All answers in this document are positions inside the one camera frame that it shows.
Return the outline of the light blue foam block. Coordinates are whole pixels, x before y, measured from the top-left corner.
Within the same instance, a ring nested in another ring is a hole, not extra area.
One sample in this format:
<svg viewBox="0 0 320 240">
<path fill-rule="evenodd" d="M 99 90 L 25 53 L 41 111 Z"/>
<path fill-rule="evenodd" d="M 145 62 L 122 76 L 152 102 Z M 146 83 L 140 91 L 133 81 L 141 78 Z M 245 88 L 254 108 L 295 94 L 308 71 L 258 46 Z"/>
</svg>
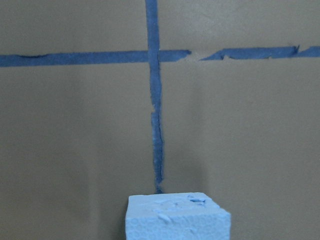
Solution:
<svg viewBox="0 0 320 240">
<path fill-rule="evenodd" d="M 202 192 L 131 195 L 128 240 L 228 240 L 231 214 Z"/>
</svg>

